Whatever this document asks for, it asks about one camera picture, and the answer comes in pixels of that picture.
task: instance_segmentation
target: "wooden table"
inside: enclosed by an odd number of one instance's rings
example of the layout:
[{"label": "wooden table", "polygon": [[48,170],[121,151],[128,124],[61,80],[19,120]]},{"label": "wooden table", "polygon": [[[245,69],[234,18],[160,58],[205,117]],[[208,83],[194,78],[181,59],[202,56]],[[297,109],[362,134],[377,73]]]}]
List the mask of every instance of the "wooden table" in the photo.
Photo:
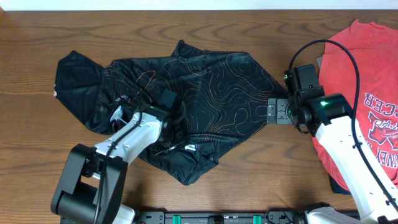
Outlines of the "wooden table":
[{"label": "wooden table", "polygon": [[[53,97],[57,62],[71,50],[108,65],[160,57],[178,40],[201,49],[247,51],[279,82],[293,54],[355,19],[398,29],[396,11],[6,12],[0,25],[0,223],[59,223],[50,201],[70,149],[105,136],[87,130]],[[314,46],[297,65],[315,61]],[[266,126],[198,182],[183,186],[141,160],[129,167],[123,202],[168,211],[263,211],[328,202],[331,192],[310,136]],[[98,185],[95,180],[88,182]]]}]

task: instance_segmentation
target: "garment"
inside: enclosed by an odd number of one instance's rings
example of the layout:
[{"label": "garment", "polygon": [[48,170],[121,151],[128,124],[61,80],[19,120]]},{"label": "garment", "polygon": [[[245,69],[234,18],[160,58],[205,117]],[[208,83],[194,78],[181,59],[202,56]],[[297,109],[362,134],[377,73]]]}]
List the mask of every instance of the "garment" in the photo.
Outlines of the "garment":
[{"label": "garment", "polygon": [[[398,31],[357,20],[331,40],[343,44],[358,64],[361,86],[356,118],[377,161],[398,185]],[[342,93],[353,106],[354,68],[349,57],[337,46],[326,44],[319,81],[326,95]],[[328,173],[348,190],[329,154],[316,138],[313,142]]]},{"label": "garment", "polygon": [[[127,85],[114,86],[115,80]],[[248,53],[200,50],[182,40],[170,57],[114,60],[105,68],[73,51],[59,61],[55,78],[56,97],[101,134],[114,133],[109,119],[119,106],[127,119],[134,112],[115,91],[123,98],[137,93],[153,103],[164,89],[185,103],[185,141],[172,142],[177,146],[166,151],[151,145],[139,157],[185,185],[266,125],[269,98],[287,96]]]}]

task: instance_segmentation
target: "white wall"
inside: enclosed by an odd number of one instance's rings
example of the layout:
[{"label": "white wall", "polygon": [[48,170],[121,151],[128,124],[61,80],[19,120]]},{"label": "white wall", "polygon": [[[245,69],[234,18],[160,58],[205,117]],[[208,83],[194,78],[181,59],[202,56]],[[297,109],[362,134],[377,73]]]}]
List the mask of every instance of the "white wall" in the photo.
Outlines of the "white wall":
[{"label": "white wall", "polygon": [[398,0],[0,0],[0,6],[5,11],[398,9]]}]

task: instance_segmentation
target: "red shirt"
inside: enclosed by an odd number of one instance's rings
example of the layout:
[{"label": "red shirt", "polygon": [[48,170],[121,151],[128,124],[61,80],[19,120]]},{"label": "red shirt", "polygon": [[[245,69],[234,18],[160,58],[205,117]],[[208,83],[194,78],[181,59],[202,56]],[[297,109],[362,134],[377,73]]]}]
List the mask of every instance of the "red shirt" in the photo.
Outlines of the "red shirt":
[{"label": "red shirt", "polygon": [[[398,185],[398,31],[354,21],[331,40],[343,44],[354,56],[361,76],[356,119],[367,144],[392,182]],[[337,46],[326,44],[319,82],[326,95],[342,93],[354,103],[355,72],[349,57]],[[328,173],[344,189],[348,187],[325,148],[313,138]]]}]

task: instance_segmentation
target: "black patterned fabric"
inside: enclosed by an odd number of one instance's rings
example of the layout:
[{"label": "black patterned fabric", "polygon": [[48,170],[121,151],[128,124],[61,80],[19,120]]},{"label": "black patterned fabric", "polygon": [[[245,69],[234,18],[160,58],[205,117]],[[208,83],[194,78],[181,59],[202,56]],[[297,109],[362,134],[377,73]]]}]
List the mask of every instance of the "black patterned fabric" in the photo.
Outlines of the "black patterned fabric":
[{"label": "black patterned fabric", "polygon": [[[114,88],[115,80],[127,85]],[[55,78],[57,98],[101,134],[114,133],[109,118],[122,102],[115,91],[153,103],[164,89],[185,103],[186,141],[173,142],[176,147],[168,151],[149,146],[139,157],[185,185],[266,125],[269,98],[287,96],[248,53],[200,50],[182,40],[170,57],[114,60],[105,68],[73,51],[61,59]],[[135,108],[122,107],[131,117]]]}]

